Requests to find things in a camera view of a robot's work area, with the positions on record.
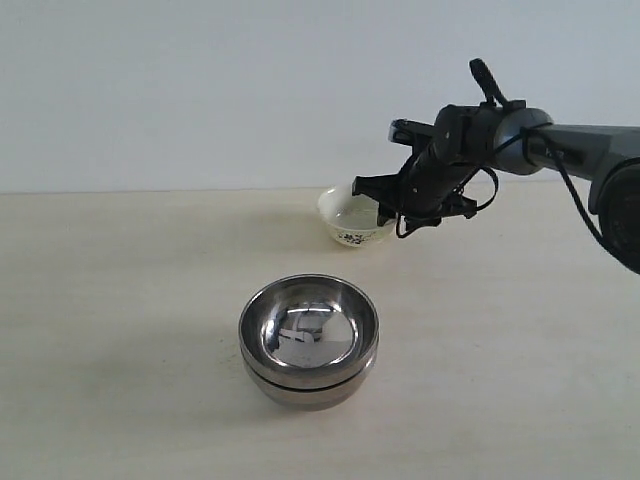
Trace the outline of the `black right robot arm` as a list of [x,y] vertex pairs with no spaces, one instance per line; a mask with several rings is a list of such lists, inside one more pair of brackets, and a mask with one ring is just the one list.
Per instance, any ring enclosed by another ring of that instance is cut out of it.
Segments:
[[412,153],[395,174],[358,176],[354,196],[378,206],[377,223],[405,238],[447,217],[471,218],[483,204],[464,194],[480,171],[561,175],[597,243],[632,272],[639,270],[639,130],[629,126],[556,124],[522,101],[503,107],[447,105],[434,123],[396,119],[391,142]]

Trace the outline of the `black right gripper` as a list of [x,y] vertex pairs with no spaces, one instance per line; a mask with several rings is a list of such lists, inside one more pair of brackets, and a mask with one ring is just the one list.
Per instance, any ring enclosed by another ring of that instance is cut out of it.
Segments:
[[356,176],[353,195],[365,195],[378,203],[376,223],[386,226],[399,216],[423,223],[439,223],[442,218],[469,216],[475,201],[454,190],[474,170],[468,166],[426,167],[391,175]]

